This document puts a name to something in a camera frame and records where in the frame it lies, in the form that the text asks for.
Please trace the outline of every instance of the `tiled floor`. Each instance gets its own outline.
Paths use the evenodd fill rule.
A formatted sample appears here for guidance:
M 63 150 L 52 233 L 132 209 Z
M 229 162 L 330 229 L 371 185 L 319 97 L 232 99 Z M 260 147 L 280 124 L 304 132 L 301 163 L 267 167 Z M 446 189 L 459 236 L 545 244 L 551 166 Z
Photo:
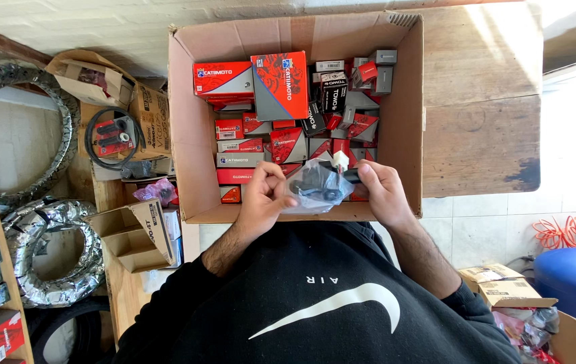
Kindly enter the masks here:
M 535 192 L 425 198 L 423 227 L 456 268 L 499 262 L 542 252 L 532 225 L 540 219 L 562 226 L 576 216 L 576 77 L 545 82 L 540 155 L 542 186 Z M 378 223 L 374 227 L 391 241 Z M 201 250 L 228 225 L 202 225 Z

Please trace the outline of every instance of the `hairy forearm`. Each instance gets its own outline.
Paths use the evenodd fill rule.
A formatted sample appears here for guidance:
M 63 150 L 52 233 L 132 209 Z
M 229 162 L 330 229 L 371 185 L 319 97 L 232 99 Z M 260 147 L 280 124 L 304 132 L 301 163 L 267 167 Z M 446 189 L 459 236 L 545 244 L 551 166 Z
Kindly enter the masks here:
M 201 256 L 203 266 L 217 277 L 225 277 L 239 260 L 249 242 L 242 238 L 239 226 L 234 223 Z
M 388 227 L 387 230 L 403 273 L 439 299 L 459 289 L 459 273 L 415 218 L 405 225 Z

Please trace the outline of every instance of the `hand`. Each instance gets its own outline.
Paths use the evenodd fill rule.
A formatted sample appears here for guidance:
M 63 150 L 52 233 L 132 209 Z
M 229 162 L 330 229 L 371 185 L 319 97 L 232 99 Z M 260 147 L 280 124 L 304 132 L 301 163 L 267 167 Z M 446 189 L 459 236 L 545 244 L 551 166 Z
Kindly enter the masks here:
M 395 169 L 365 159 L 355 167 L 362 181 L 362 185 L 355 186 L 355 194 L 369 199 L 378 222 L 388 229 L 400 229 L 416 222 Z
M 234 223 L 245 244 L 270 230 L 279 214 L 297 201 L 284 195 L 286 177 L 275 163 L 259 162 L 245 188 L 244 202 Z

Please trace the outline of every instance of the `red wire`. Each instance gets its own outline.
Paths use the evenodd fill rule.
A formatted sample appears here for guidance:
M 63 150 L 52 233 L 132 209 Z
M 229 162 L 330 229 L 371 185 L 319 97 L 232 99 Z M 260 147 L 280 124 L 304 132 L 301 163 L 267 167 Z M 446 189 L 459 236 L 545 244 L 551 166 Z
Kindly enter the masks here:
M 533 224 L 533 228 L 537 231 L 535 237 L 540 241 L 540 244 L 548 249 L 576 247 L 576 217 L 569 216 L 564 228 L 559 226 L 555 218 L 553 221 L 555 222 L 554 225 L 544 219 Z

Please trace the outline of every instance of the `tire wrapped in foil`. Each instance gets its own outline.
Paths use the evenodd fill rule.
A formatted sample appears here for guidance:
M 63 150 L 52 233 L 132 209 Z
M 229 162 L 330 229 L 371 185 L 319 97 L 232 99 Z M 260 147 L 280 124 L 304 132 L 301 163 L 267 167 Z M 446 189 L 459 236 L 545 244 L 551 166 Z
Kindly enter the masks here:
M 90 202 L 46 196 L 3 219 L 3 230 L 25 308 L 66 307 L 88 296 L 104 282 L 101 239 L 82 218 L 96 212 Z M 65 277 L 41 280 L 34 273 L 34 253 L 44 248 L 41 236 L 69 229 L 84 235 L 79 261 Z
M 1 215 L 47 194 L 66 172 L 77 148 L 77 129 L 81 115 L 74 96 L 59 87 L 57 79 L 42 69 L 14 62 L 0 63 L 0 89 L 24 83 L 37 85 L 57 104 L 62 116 L 61 145 L 50 167 L 28 188 L 15 194 L 0 194 Z

